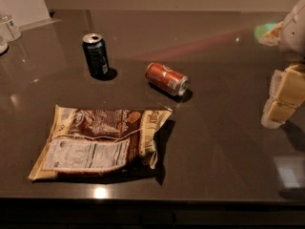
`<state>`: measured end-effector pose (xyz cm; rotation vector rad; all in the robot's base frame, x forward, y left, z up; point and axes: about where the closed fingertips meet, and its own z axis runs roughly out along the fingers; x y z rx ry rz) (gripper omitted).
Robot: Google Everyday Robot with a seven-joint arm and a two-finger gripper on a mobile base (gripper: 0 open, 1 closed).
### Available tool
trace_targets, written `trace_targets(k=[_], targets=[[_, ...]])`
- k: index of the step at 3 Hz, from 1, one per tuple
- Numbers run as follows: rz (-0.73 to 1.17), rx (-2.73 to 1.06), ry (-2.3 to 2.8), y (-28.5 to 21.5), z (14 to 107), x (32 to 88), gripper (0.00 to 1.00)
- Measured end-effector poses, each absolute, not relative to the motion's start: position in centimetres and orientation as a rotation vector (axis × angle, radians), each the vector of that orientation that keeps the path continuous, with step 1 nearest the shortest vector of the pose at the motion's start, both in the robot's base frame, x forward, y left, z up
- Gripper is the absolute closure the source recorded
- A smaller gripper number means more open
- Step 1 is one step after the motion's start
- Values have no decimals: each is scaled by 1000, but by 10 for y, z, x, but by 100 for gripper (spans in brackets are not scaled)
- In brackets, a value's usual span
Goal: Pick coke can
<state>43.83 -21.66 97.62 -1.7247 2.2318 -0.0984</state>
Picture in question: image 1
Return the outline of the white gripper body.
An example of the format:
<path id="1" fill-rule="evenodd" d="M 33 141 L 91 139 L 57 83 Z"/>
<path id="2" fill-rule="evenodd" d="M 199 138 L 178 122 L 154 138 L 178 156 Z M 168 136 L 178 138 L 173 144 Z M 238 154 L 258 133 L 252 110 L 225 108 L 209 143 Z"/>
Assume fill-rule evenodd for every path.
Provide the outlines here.
<path id="1" fill-rule="evenodd" d="M 305 0 L 299 0 L 283 20 L 279 50 L 290 62 L 305 62 Z"/>

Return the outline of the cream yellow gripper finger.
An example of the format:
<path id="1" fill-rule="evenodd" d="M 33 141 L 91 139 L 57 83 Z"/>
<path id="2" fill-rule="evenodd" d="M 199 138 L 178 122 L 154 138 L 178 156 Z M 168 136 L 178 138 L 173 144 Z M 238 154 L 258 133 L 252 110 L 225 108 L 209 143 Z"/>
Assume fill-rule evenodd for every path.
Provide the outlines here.
<path id="1" fill-rule="evenodd" d="M 265 46 L 278 46 L 282 25 L 283 22 L 265 24 L 263 26 L 264 33 L 260 36 L 258 42 Z"/>
<path id="2" fill-rule="evenodd" d="M 268 129 L 283 125 L 305 101 L 305 65 L 292 63 L 284 71 L 275 70 L 261 124 Z"/>

